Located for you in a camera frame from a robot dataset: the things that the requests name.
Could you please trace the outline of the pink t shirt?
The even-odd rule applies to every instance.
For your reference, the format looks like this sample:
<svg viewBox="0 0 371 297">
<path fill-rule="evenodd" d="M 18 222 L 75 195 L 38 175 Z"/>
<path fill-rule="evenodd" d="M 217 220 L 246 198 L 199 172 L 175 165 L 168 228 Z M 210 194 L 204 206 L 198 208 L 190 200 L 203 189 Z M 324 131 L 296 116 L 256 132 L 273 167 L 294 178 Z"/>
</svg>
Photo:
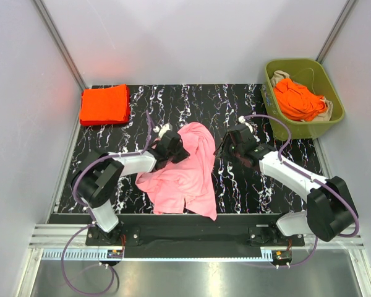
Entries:
<svg viewBox="0 0 371 297">
<path fill-rule="evenodd" d="M 179 129 L 183 146 L 190 156 L 177 164 L 168 163 L 153 173 L 139 173 L 135 183 L 147 193 L 153 213 L 182 213 L 185 209 L 217 219 L 212 172 L 215 141 L 201 123 L 192 122 Z"/>
</svg>

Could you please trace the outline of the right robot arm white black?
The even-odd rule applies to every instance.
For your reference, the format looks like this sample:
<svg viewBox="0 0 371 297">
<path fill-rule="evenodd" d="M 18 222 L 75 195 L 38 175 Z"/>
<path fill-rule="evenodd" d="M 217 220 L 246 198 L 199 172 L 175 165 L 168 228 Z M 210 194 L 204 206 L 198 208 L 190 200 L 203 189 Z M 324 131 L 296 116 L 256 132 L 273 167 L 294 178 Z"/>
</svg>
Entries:
<svg viewBox="0 0 371 297">
<path fill-rule="evenodd" d="M 305 211 L 284 214 L 272 224 L 268 237 L 275 245 L 282 245 L 298 234 L 315 235 L 329 242 L 342 236 L 358 219 L 343 179 L 313 174 L 282 157 L 272 146 L 258 143 L 249 124 L 238 124 L 225 133 L 215 156 L 279 181 L 306 202 Z"/>
</svg>

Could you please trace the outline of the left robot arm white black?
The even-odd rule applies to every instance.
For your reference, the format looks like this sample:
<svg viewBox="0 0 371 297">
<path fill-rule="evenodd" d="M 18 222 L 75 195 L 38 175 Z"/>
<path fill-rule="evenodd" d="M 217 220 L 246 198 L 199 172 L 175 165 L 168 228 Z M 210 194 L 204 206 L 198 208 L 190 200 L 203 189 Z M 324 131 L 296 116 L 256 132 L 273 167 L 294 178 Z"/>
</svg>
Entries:
<svg viewBox="0 0 371 297">
<path fill-rule="evenodd" d="M 100 228 L 100 238 L 108 245 L 121 238 L 119 219 L 111 204 L 117 181 L 123 176 L 151 173 L 168 163 L 179 163 L 190 156 L 179 133 L 166 131 L 145 150 L 128 153 L 92 151 L 74 173 L 72 194 L 85 207 L 93 224 Z"/>
</svg>

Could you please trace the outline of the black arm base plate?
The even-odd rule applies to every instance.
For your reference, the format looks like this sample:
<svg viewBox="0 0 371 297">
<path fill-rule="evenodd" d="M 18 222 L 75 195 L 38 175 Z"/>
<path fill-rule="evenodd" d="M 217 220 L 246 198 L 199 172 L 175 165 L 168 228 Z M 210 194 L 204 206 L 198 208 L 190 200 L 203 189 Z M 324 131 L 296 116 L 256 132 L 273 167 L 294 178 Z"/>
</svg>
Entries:
<svg viewBox="0 0 371 297">
<path fill-rule="evenodd" d="M 213 243 L 228 241 L 250 246 L 301 247 L 302 235 L 280 235 L 274 222 L 280 214 L 220 214 L 215 221 L 198 215 L 120 215 L 113 231 L 104 233 L 98 227 L 87 232 L 88 246 L 126 246 L 147 243 Z"/>
</svg>

